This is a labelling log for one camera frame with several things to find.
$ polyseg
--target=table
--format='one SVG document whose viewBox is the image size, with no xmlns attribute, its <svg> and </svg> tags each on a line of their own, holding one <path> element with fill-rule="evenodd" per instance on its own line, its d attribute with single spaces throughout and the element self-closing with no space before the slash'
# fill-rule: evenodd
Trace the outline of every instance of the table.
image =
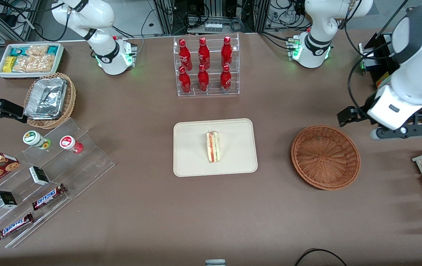
<svg viewBox="0 0 422 266">
<path fill-rule="evenodd" d="M 351 36 L 366 42 L 373 32 Z M 86 42 L 64 42 L 62 70 L 77 89 L 73 117 L 117 165 L 15 249 L 0 244 L 0 265 L 199 266 L 222 258 L 229 266 L 283 266 L 310 248 L 351 266 L 422 265 L 422 179 L 411 162 L 422 138 L 372 141 L 367 121 L 345 126 L 362 166 L 339 191 L 311 187 L 289 161 L 302 128 L 337 127 L 336 113 L 351 105 L 346 82 L 358 56 L 344 33 L 317 69 L 289 62 L 257 34 L 240 39 L 241 94 L 207 99 L 177 97 L 172 38 L 146 39 L 137 67 L 114 77 L 89 57 Z M 31 83 L 0 79 L 0 98 L 21 104 Z M 369 75 L 352 83 L 360 102 L 373 90 Z M 176 177 L 173 126 L 232 118 L 253 122 L 257 171 Z M 30 129 L 0 119 L 0 151 L 26 148 L 21 136 Z M 314 253 L 300 265 L 323 262 L 336 265 Z"/>
</svg>

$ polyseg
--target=wicker basket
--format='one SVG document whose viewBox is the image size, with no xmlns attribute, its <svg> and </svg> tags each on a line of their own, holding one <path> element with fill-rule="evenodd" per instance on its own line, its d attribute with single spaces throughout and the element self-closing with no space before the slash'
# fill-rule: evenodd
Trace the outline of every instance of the wicker basket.
<svg viewBox="0 0 422 266">
<path fill-rule="evenodd" d="M 29 118 L 27 120 L 27 123 L 30 126 L 40 127 L 43 129 L 51 129 L 51 128 L 60 126 L 62 123 L 64 123 L 64 121 L 66 121 L 71 116 L 72 110 L 74 109 L 74 101 L 76 100 L 76 88 L 74 87 L 74 84 L 71 82 L 71 79 L 69 79 L 68 76 L 62 73 L 47 75 L 45 77 L 41 77 L 40 79 L 52 79 L 52 78 L 62 78 L 68 81 L 66 95 L 64 96 L 62 115 L 57 120 L 33 120 Z M 32 92 L 34 84 L 35 83 L 33 83 L 30 86 L 30 89 L 28 90 L 25 101 L 23 101 L 23 108 L 26 108 L 27 106 L 28 99 L 30 99 L 30 94 Z"/>
<path fill-rule="evenodd" d="M 360 170 L 360 155 L 353 141 L 325 125 L 298 133 L 291 146 L 291 160 L 306 182 L 324 190 L 347 187 Z"/>
</svg>

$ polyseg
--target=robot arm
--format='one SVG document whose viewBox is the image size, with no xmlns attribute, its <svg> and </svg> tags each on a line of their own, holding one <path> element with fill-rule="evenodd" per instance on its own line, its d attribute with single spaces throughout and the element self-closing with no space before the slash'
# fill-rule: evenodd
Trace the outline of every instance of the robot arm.
<svg viewBox="0 0 422 266">
<path fill-rule="evenodd" d="M 395 130 L 422 108 L 422 5 L 400 20 L 392 45 L 400 68 L 381 84 L 367 114 Z"/>
<path fill-rule="evenodd" d="M 327 58 L 331 41 L 336 35 L 336 18 L 347 16 L 363 17 L 373 4 L 373 0 L 306 0 L 304 9 L 311 16 L 311 31 L 294 36 L 298 40 L 293 45 L 292 59 L 307 68 L 319 67 Z"/>
<path fill-rule="evenodd" d="M 102 0 L 64 0 L 56 1 L 52 7 L 53 17 L 67 25 L 88 42 L 96 53 L 99 66 L 107 74 L 117 75 L 135 65 L 136 47 L 129 42 L 116 40 L 107 28 L 114 24 L 112 7 Z"/>
</svg>

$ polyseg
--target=snickers bar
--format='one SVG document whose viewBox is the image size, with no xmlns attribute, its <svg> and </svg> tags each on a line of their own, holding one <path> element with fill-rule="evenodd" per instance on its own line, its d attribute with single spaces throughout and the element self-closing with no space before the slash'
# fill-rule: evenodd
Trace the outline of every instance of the snickers bar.
<svg viewBox="0 0 422 266">
<path fill-rule="evenodd" d="M 42 207 L 43 205 L 47 204 L 52 199 L 56 198 L 58 195 L 60 195 L 61 193 L 65 192 L 65 191 L 66 191 L 66 188 L 61 183 L 58 187 L 56 187 L 55 189 L 53 189 L 52 191 L 50 191 L 48 194 L 44 195 L 38 201 L 33 202 L 32 203 L 33 210 L 36 211 L 36 210 L 40 209 L 40 207 Z"/>
<path fill-rule="evenodd" d="M 18 230 L 20 227 L 23 227 L 26 224 L 32 224 L 33 222 L 33 216 L 29 212 L 27 216 L 23 217 L 23 219 L 20 219 L 15 223 L 11 224 L 10 226 L 4 228 L 3 230 L 0 230 L 0 240 L 6 237 L 11 232 Z"/>
</svg>

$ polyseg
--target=white tray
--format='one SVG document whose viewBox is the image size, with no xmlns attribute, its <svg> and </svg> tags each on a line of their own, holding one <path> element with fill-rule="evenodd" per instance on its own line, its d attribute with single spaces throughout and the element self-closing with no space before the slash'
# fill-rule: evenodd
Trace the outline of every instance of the white tray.
<svg viewBox="0 0 422 266">
<path fill-rule="evenodd" d="M 220 162 L 208 161 L 208 131 L 219 133 Z M 173 129 L 173 172 L 178 177 L 252 173 L 257 167 L 253 125 L 247 118 L 177 123 Z"/>
</svg>

